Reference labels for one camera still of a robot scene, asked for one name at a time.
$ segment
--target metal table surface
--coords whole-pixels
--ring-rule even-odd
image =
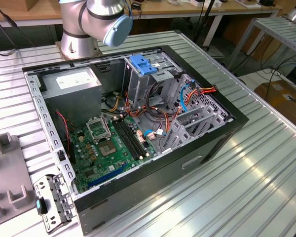
[[[214,159],[88,236],[293,236],[296,127],[226,69],[173,31],[130,36],[111,53],[170,45],[250,121]],[[0,133],[19,136],[32,181],[56,173],[21,68],[62,61],[55,46],[0,57]],[[35,209],[0,225],[1,236],[46,236]],[[77,217],[52,236],[82,236]]]
[[[286,19],[285,17],[273,17],[273,18],[256,18],[251,21],[248,28],[244,32],[241,40],[239,41],[238,45],[236,46],[231,59],[228,63],[228,68],[230,69],[234,60],[236,59],[238,53],[242,49],[244,43],[250,36],[254,27],[258,27],[261,29],[261,33],[259,40],[261,40],[262,36],[266,33],[273,38],[279,40],[282,44],[286,45],[290,49],[296,51],[296,23],[291,22],[290,20]],[[258,40],[255,41],[251,48],[255,48],[258,44]]]

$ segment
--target sticker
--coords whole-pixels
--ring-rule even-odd
[[[160,64],[158,64],[158,63],[154,63],[154,64],[152,64],[152,66],[153,66],[154,68],[156,68],[156,67],[160,67]]]
[[[291,100],[291,98],[292,99],[294,99],[291,95],[289,95],[289,94],[285,94],[285,95],[283,95],[283,97],[285,98],[285,99],[287,99],[287,100]]]
[[[87,72],[74,73],[56,79],[60,89],[66,89],[76,85],[82,85],[92,82],[91,76]]]
[[[157,129],[156,133],[159,134],[159,135],[162,135],[163,130],[159,128],[159,129]]]
[[[109,169],[110,169],[110,171],[113,171],[113,170],[115,170],[115,168],[114,168],[114,166],[113,166],[113,165],[110,165],[110,166],[109,166]]]
[[[282,86],[279,84],[272,85],[276,90],[283,90]]]

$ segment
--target table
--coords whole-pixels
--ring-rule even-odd
[[[280,11],[281,6],[248,9],[234,0],[223,3],[221,7],[214,7],[210,16],[215,16],[209,33],[204,41],[204,46],[209,46],[217,30],[217,27],[224,15],[238,14],[258,14],[270,13],[270,17],[275,17]],[[62,24],[60,5],[57,0],[38,0],[38,2],[28,12],[17,11],[13,9],[2,8],[3,12],[9,15],[18,26],[37,26],[37,25],[55,25]],[[138,19],[139,11],[133,10],[134,19]],[[199,16],[201,7],[196,7],[190,3],[182,3],[179,6],[169,4],[166,0],[161,2],[146,1],[142,5],[141,19],[153,18],[174,18],[174,17],[192,17]],[[0,15],[0,23],[3,26],[10,25],[3,21]]]
[[[104,54],[167,44],[250,120],[208,163],[102,225],[88,237],[293,236],[296,127],[183,34],[129,36]],[[0,57],[0,133],[19,136],[32,182],[57,172],[21,68],[62,61],[56,46]],[[0,236],[46,236],[35,209],[2,225]],[[81,237],[77,217],[53,236]]]
[[[230,69],[233,65],[237,55],[242,49],[247,38],[250,36],[250,33],[252,32],[254,27],[258,27],[259,29],[261,29],[260,37],[262,37],[265,33],[269,34],[286,46],[286,49],[278,57],[279,61],[276,65],[274,65],[275,68],[276,66],[280,65],[280,63],[285,59],[285,55],[289,48],[296,52],[296,23],[291,22],[285,17],[256,18],[251,21],[248,28],[244,32],[240,42],[231,55],[227,68]],[[251,48],[255,48],[257,43],[258,42],[255,41]]]

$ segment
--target blue plastic clip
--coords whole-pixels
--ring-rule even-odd
[[[130,60],[142,75],[148,75],[157,72],[157,69],[150,65],[148,60],[141,55],[130,56]]]

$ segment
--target blue pcie slot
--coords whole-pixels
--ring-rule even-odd
[[[88,183],[88,188],[92,187],[92,186],[95,186],[95,185],[98,185],[112,177],[114,177],[115,175],[117,174],[120,174],[123,172],[123,169],[128,165],[128,163],[124,164],[122,167],[112,171],[111,173],[108,173],[106,175],[103,175],[102,177],[96,179],[96,180],[93,180],[91,182]]]

